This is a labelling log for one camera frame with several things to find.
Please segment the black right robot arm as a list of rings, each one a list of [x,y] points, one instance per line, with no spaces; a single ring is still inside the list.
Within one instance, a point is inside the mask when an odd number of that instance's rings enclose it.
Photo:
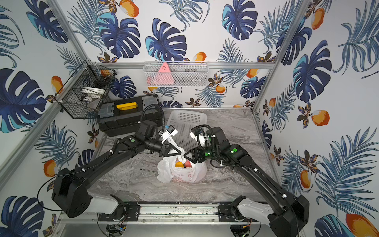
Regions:
[[[230,218],[268,225],[278,237],[297,237],[309,220],[309,201],[285,190],[239,144],[231,144],[220,127],[206,124],[191,129],[197,147],[184,154],[194,164],[209,160],[216,168],[228,167],[241,175],[264,198],[265,204],[239,196],[231,203]]]

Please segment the white printed plastic bag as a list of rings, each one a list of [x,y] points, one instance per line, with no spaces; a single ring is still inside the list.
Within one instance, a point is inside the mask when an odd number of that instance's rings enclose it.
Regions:
[[[207,174],[206,163],[192,163],[192,168],[179,168],[175,167],[176,162],[185,163],[188,161],[184,158],[184,149],[179,147],[174,140],[169,140],[176,148],[182,152],[180,156],[164,157],[157,165],[158,176],[157,180],[162,183],[170,183],[171,181],[184,182],[184,183],[198,183]]]

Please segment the pink peach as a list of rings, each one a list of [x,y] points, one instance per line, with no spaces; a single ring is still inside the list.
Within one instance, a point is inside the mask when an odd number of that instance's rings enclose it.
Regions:
[[[184,168],[192,168],[192,162],[190,162],[190,161],[186,161],[186,162],[184,163]]]

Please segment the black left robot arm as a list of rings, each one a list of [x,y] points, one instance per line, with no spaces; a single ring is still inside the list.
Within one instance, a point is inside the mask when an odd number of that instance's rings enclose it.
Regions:
[[[102,176],[121,163],[149,150],[159,157],[180,156],[181,150],[168,141],[153,139],[157,125],[143,121],[133,134],[115,141],[113,147],[103,155],[73,170],[61,170],[54,182],[52,200],[68,217],[75,218],[85,212],[110,215],[114,220],[126,217],[124,202],[116,197],[96,197],[88,189]]]

